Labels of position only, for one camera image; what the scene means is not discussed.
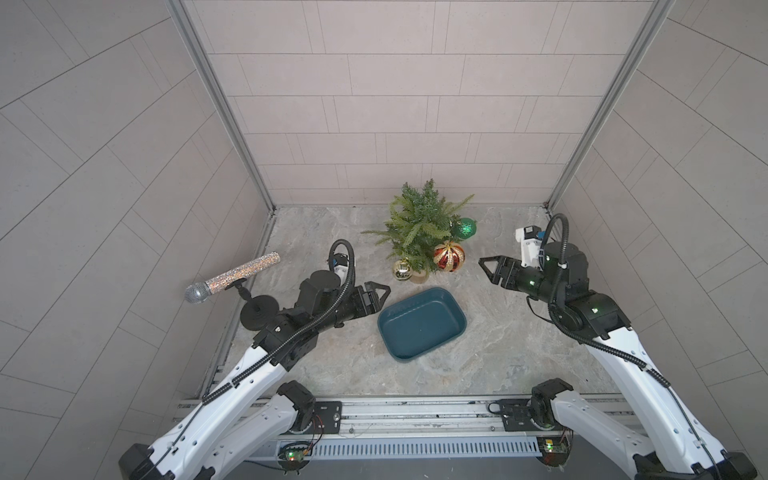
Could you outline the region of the small gold ball ornament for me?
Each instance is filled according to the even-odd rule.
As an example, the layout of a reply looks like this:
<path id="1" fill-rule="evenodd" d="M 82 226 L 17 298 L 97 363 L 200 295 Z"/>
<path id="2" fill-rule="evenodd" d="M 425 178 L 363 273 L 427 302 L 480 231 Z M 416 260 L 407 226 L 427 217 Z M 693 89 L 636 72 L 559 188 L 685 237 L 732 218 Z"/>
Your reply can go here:
<path id="1" fill-rule="evenodd" d="M 392 274 L 398 281 L 409 281 L 413 275 L 413 271 L 407 260 L 399 259 L 393 264 Z"/>

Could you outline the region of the red gold striped ornament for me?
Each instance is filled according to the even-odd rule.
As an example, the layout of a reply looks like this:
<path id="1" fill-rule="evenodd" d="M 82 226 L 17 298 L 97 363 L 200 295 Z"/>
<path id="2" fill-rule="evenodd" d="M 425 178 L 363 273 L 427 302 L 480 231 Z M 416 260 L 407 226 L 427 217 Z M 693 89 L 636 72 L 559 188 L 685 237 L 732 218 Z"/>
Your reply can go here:
<path id="1" fill-rule="evenodd" d="M 435 247 L 433 262 L 436 267 L 445 272 L 459 270 L 465 262 L 466 254 L 462 246 L 453 241 L 444 242 Z"/>

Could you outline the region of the green glitter ball ornament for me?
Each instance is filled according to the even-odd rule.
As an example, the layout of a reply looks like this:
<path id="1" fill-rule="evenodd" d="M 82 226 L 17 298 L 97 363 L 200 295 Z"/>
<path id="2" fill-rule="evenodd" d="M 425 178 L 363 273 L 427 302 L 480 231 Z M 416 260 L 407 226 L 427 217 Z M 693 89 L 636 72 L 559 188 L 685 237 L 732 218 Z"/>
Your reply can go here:
<path id="1" fill-rule="evenodd" d="M 451 225 L 451 233 L 459 240 L 467 240 L 477 233 L 477 222 L 468 217 L 455 219 Z"/>

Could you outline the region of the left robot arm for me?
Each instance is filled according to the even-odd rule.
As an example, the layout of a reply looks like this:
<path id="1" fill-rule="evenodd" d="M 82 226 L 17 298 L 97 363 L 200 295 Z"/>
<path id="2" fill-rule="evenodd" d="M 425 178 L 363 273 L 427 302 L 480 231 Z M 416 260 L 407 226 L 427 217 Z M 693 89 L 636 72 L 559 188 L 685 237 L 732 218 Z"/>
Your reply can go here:
<path id="1" fill-rule="evenodd" d="M 267 441 L 306 430 L 315 397 L 287 373 L 311 352 L 323 331 L 382 310 L 390 288 L 354 283 L 352 271 L 321 270 L 304 280 L 291 309 L 266 320 L 223 383 L 150 445 L 121 456 L 125 479 L 223 479 Z"/>

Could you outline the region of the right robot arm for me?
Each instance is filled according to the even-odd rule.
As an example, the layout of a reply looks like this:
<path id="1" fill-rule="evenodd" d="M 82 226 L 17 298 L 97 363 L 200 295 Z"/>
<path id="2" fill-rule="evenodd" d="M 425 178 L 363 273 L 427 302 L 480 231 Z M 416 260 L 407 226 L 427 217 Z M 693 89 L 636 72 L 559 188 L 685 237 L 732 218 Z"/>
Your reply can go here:
<path id="1" fill-rule="evenodd" d="M 546 304 L 550 323 L 598 360 L 644 432 L 593 410 L 561 379 L 532 391 L 540 426 L 559 424 L 575 431 L 632 479 L 757 477 L 749 457 L 728 451 L 684 404 L 618 304 L 591 289 L 588 260 L 576 246 L 550 243 L 540 250 L 537 263 L 507 256 L 483 257 L 478 263 L 492 284 Z"/>

